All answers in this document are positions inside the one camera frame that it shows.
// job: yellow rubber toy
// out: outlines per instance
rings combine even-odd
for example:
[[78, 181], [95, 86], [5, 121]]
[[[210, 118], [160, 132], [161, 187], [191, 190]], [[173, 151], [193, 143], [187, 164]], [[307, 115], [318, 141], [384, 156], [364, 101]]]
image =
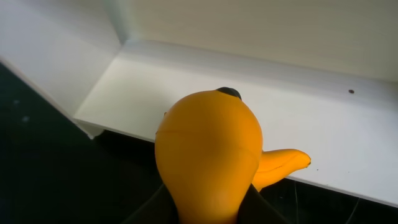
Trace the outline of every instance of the yellow rubber toy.
[[251, 183], [261, 190], [310, 163], [295, 149], [262, 153], [256, 117], [225, 87], [174, 104], [156, 134], [155, 156], [182, 224], [236, 223]]

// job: white wall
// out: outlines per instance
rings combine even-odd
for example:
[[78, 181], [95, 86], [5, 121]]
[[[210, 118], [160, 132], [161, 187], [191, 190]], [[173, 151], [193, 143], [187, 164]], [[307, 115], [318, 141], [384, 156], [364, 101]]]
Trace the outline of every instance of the white wall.
[[396, 0], [130, 0], [143, 38], [398, 82]]
[[119, 48], [102, 1], [0, 1], [0, 59], [69, 117]]

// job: white shelf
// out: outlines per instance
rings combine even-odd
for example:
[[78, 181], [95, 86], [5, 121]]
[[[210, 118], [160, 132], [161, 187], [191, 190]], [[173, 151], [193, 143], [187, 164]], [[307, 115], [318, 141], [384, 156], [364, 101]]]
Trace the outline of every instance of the white shelf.
[[296, 148], [312, 164], [290, 178], [398, 207], [398, 85], [158, 42], [128, 42], [75, 118], [153, 141], [180, 98], [237, 89], [264, 150]]

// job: dark floor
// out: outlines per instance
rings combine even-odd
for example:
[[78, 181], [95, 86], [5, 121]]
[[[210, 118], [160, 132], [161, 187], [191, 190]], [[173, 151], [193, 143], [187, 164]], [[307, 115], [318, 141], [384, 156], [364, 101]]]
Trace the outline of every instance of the dark floor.
[[[89, 140], [0, 65], [0, 223], [120, 223], [161, 183], [153, 143]], [[398, 223], [397, 208], [293, 180], [261, 195], [291, 223]]]

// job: toy head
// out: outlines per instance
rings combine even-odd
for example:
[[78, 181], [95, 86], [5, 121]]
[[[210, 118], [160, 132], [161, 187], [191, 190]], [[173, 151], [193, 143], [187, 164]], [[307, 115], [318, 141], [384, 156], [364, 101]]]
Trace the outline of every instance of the toy head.
[[155, 156], [181, 223], [234, 223], [261, 152], [261, 127], [236, 90], [176, 102], [159, 126]]

